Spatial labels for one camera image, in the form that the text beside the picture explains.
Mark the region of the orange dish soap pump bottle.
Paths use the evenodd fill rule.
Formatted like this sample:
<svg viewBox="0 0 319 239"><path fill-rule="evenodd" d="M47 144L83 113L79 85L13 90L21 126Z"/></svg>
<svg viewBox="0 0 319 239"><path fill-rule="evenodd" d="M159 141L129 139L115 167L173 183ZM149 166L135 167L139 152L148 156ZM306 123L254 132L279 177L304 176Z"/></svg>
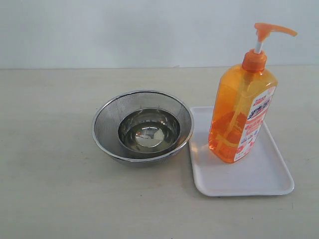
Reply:
<svg viewBox="0 0 319 239"><path fill-rule="evenodd" d="M263 43L272 32L296 36L287 27L256 23L256 46L245 53L243 62L220 78L208 137L209 149L222 161L234 163L255 144L278 81L266 69Z"/></svg>

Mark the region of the small stainless steel bowl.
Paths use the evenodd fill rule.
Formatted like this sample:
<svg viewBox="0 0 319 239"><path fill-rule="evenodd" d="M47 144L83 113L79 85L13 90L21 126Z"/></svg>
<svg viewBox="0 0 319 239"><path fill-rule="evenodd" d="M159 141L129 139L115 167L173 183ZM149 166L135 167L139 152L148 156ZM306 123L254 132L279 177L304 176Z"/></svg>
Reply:
<svg viewBox="0 0 319 239"><path fill-rule="evenodd" d="M170 112L144 108L128 114L118 127L122 147L137 159L161 156L173 150L181 135L178 119Z"/></svg>

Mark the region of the steel mesh colander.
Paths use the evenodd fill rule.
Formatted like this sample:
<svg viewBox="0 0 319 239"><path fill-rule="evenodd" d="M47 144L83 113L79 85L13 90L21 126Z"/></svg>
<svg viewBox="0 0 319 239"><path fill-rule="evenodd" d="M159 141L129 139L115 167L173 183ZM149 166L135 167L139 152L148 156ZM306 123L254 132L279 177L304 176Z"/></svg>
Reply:
<svg viewBox="0 0 319 239"><path fill-rule="evenodd" d="M170 152L153 158L137 159L122 147L118 127L128 114L144 108L162 109L172 113L179 121L181 135ZM189 107L173 95L153 91L137 90L118 95L105 103L95 114L92 122L92 137L96 145L115 161L137 167L161 164L178 154L190 140L194 119Z"/></svg>

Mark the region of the white rectangular plastic tray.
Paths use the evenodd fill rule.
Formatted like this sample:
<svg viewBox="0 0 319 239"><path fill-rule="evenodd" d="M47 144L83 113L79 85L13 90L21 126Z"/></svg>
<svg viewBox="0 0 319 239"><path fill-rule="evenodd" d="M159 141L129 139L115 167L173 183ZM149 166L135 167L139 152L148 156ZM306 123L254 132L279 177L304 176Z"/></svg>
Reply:
<svg viewBox="0 0 319 239"><path fill-rule="evenodd" d="M209 197L277 196L294 190L294 180L265 123L250 153L228 164L208 147L213 108L190 110L194 131L189 150L194 183L200 193Z"/></svg>

